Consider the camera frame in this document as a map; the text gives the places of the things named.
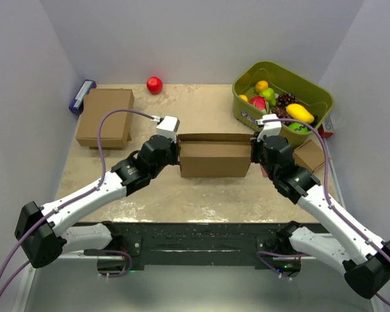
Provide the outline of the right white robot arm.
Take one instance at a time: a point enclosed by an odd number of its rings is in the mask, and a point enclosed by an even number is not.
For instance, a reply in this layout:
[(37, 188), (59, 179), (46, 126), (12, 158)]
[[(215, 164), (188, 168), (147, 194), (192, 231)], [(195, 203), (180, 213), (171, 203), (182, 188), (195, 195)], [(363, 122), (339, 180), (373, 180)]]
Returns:
[(252, 162), (264, 167), (276, 190), (316, 218), (333, 237), (326, 239), (292, 223), (291, 229), (277, 238), (278, 251), (314, 257), (342, 274), (361, 297), (376, 296), (390, 280), (390, 240), (363, 226), (330, 196), (314, 174), (295, 164), (285, 137), (255, 133), (251, 145)]

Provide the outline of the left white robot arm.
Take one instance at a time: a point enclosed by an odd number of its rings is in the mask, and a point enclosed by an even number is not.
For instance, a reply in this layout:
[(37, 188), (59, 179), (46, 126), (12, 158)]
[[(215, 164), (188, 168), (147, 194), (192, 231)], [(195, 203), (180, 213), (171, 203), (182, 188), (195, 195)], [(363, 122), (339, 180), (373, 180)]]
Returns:
[(63, 235), (80, 219), (147, 187), (166, 166), (178, 164), (177, 138), (153, 135), (138, 151), (95, 182), (51, 203), (31, 201), (21, 208), (15, 237), (34, 268), (56, 260), (68, 245)]

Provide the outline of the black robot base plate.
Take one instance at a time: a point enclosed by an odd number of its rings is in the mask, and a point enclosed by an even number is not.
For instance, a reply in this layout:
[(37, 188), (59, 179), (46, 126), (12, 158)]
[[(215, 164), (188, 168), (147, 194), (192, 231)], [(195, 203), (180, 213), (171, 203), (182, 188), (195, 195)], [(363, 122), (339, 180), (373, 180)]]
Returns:
[(294, 255), (288, 240), (299, 222), (266, 223), (126, 223), (106, 222), (114, 240), (102, 251), (86, 250), (87, 256), (125, 251), (133, 269), (149, 265), (254, 267), (265, 269), (257, 253)]

